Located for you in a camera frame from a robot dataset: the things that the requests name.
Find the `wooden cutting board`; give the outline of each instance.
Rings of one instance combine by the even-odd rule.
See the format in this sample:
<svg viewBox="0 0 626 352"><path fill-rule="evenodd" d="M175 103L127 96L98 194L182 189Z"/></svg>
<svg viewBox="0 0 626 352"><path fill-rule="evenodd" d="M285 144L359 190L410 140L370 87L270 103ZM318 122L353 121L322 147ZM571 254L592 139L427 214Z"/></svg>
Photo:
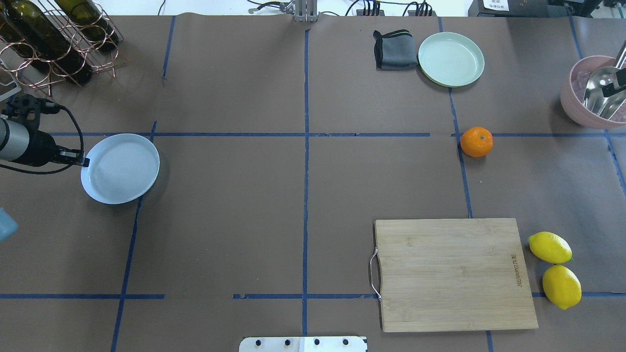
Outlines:
<svg viewBox="0 0 626 352"><path fill-rule="evenodd" d="M377 220L382 330L537 329L515 219Z"/></svg>

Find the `wine bottle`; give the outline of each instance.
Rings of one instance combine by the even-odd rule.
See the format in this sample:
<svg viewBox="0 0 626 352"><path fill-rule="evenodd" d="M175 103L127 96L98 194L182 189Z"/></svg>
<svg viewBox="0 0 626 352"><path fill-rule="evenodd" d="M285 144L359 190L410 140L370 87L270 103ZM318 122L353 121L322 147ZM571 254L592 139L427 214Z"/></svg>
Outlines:
<svg viewBox="0 0 626 352"><path fill-rule="evenodd" d="M115 45L120 42L118 35L113 31L111 25L101 16L100 11L93 4L92 0L54 0L57 5L68 15L78 26L99 26L87 27L81 30L81 33L88 40L99 43L105 38L105 31L109 34L108 41L98 48L100 51L109 52L115 49Z"/></svg>
<svg viewBox="0 0 626 352"><path fill-rule="evenodd" d="M4 4L4 18L43 60L54 61L71 77L69 82L83 85L91 79L91 66L71 47L69 41L56 29L37 5L28 0L0 0Z"/></svg>
<svg viewBox="0 0 626 352"><path fill-rule="evenodd" d="M0 38L2 38L2 40L5 41L7 44L23 42L24 38L22 38L22 36L19 35L18 32L15 32L15 29L13 29L13 27L11 27L11 25L9 25L4 20L3 12L4 5L0 3ZM22 59L30 60L31 58L33 58L33 49L31 49L29 46L12 45L11 49L13 49L13 51L15 51ZM48 72L50 72L50 65L37 59L32 60L31 66L37 69L37 71L43 73L44 75L47 75Z"/></svg>

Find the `gray cloth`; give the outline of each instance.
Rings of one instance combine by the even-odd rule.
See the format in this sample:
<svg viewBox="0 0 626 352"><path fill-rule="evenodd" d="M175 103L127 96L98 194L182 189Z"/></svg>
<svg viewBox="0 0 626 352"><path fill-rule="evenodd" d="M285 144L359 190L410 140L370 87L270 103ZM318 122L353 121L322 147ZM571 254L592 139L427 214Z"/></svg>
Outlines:
<svg viewBox="0 0 626 352"><path fill-rule="evenodd" d="M406 29L387 34L374 31L376 67L384 71L410 70L418 65L415 40Z"/></svg>

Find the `yellow lemon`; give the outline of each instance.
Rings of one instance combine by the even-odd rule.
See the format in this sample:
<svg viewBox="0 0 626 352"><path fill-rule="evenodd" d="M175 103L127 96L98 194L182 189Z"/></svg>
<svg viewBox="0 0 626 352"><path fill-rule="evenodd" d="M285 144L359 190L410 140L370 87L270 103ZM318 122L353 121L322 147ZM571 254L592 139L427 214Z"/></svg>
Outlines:
<svg viewBox="0 0 626 352"><path fill-rule="evenodd" d="M538 232L528 238L530 251L544 261L561 264L572 259L570 245L552 232Z"/></svg>
<svg viewBox="0 0 626 352"><path fill-rule="evenodd" d="M546 297L561 309L575 306L582 297L580 281L562 265L553 265L546 270L542 284Z"/></svg>

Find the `orange fruit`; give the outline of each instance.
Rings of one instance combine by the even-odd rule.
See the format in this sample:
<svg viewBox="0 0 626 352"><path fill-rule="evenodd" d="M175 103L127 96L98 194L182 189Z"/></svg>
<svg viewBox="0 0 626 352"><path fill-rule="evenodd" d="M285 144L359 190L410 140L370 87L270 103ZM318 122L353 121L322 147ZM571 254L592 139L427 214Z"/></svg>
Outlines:
<svg viewBox="0 0 626 352"><path fill-rule="evenodd" d="M461 136L461 149L470 157L484 157L493 148L493 136L484 127L472 127Z"/></svg>

